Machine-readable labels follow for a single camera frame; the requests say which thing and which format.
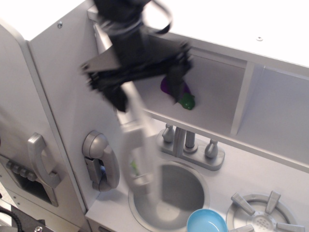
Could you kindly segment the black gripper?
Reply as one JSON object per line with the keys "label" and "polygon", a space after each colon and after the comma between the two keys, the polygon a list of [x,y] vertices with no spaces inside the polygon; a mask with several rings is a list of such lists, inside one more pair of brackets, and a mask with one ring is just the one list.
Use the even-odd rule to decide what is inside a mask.
{"label": "black gripper", "polygon": [[191,69],[189,45],[156,36],[147,28],[108,30],[111,46],[81,65],[93,89],[121,112],[126,111],[127,96],[122,84],[165,75],[174,103],[191,93],[184,76]]}

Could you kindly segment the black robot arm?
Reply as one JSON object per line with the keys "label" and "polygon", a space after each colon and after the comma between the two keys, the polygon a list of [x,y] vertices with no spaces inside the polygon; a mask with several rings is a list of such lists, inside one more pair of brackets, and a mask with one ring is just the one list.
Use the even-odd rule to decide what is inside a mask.
{"label": "black robot arm", "polygon": [[98,25],[112,45],[81,66],[92,89],[103,93],[119,111],[125,112],[128,99],[125,82],[166,76],[169,94],[179,102],[185,90],[183,77],[191,68],[187,43],[160,37],[170,30],[149,29],[142,18],[147,0],[97,0]]}

